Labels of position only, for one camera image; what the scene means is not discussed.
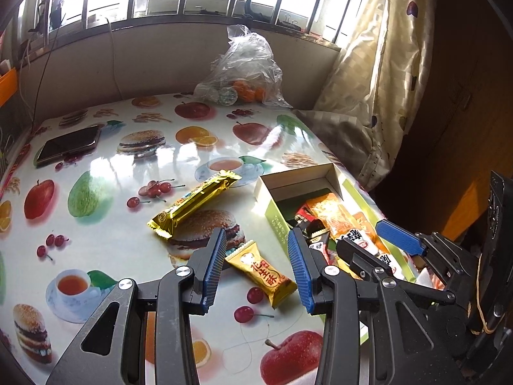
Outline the red black plum candy packet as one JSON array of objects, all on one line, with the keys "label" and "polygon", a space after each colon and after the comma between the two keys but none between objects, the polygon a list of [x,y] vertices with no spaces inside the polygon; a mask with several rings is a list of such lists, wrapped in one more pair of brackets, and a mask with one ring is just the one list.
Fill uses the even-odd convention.
[{"label": "red black plum candy packet", "polygon": [[295,213],[294,219],[296,226],[300,228],[303,233],[311,232],[311,225],[315,221],[315,217],[310,213],[306,205],[302,205]]}]

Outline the gold long snack bar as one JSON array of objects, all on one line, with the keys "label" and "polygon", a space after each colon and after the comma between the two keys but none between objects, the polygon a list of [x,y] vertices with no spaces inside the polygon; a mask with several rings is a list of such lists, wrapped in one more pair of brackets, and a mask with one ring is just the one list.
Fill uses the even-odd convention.
[{"label": "gold long snack bar", "polygon": [[180,224],[211,199],[228,190],[241,178],[234,171],[220,170],[179,198],[171,207],[150,219],[147,226],[164,239],[173,238]]}]

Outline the yellow peanut crisp packet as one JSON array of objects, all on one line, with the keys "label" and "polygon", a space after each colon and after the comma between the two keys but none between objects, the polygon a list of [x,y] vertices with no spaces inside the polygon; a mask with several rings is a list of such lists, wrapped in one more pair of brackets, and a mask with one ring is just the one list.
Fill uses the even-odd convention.
[{"label": "yellow peanut crisp packet", "polygon": [[274,268],[262,255],[255,241],[251,240],[225,257],[225,261],[261,288],[276,309],[297,290],[297,285],[288,276]]}]

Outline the orange white snack pouch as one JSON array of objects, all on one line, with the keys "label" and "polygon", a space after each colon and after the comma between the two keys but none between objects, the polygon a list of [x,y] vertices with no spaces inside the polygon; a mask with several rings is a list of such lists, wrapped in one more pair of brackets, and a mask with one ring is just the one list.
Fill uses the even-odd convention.
[{"label": "orange white snack pouch", "polygon": [[364,249],[371,255],[374,255],[377,259],[386,263],[392,269],[393,275],[396,278],[404,281],[406,280],[397,259],[388,252],[388,249],[386,249],[385,246],[382,246],[382,244],[379,243],[374,243],[362,229],[352,228],[346,234],[342,235],[342,239],[351,241],[361,249]]}]

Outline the black small snack packet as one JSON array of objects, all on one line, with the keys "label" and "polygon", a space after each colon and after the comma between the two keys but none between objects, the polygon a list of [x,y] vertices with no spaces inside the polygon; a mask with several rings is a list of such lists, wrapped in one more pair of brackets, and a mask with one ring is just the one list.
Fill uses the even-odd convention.
[{"label": "black small snack packet", "polygon": [[309,222],[303,234],[309,246],[321,248],[328,245],[331,232],[321,220],[315,219]]}]

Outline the green white cardboard box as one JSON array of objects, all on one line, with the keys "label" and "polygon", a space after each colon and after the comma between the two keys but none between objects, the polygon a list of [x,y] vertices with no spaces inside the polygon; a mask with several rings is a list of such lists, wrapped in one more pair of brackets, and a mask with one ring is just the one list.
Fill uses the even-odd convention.
[{"label": "green white cardboard box", "polygon": [[[294,215],[306,201],[334,193],[352,215],[362,212],[374,230],[384,219],[369,195],[338,165],[319,164],[261,175],[256,181],[255,198],[264,210],[282,249],[287,249],[288,235],[296,226]],[[415,282],[419,272],[412,259],[397,246],[379,237],[383,246],[397,259],[405,281]]]}]

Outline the cream patterned curtain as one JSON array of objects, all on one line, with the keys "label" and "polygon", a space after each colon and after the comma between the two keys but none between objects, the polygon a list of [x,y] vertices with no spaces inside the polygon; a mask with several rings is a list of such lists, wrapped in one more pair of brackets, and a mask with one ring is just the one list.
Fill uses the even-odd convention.
[{"label": "cream patterned curtain", "polygon": [[366,0],[311,110],[298,117],[366,190],[394,166],[423,98],[436,0]]}]

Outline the black smartphone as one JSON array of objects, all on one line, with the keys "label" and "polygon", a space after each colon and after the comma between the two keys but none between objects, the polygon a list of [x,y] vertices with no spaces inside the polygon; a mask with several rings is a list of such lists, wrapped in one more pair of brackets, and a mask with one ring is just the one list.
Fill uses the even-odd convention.
[{"label": "black smartphone", "polygon": [[37,168],[84,151],[93,150],[101,134],[101,125],[93,125],[48,140],[35,158]]}]

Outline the clear plastic bag with items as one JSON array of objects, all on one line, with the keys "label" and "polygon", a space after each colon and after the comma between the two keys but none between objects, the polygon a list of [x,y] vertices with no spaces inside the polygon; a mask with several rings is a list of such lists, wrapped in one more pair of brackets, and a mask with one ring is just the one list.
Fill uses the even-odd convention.
[{"label": "clear plastic bag with items", "polygon": [[288,109],[282,69],[268,41],[243,24],[229,25],[227,36],[228,50],[212,62],[210,75],[196,85],[194,97],[222,106],[260,103]]}]

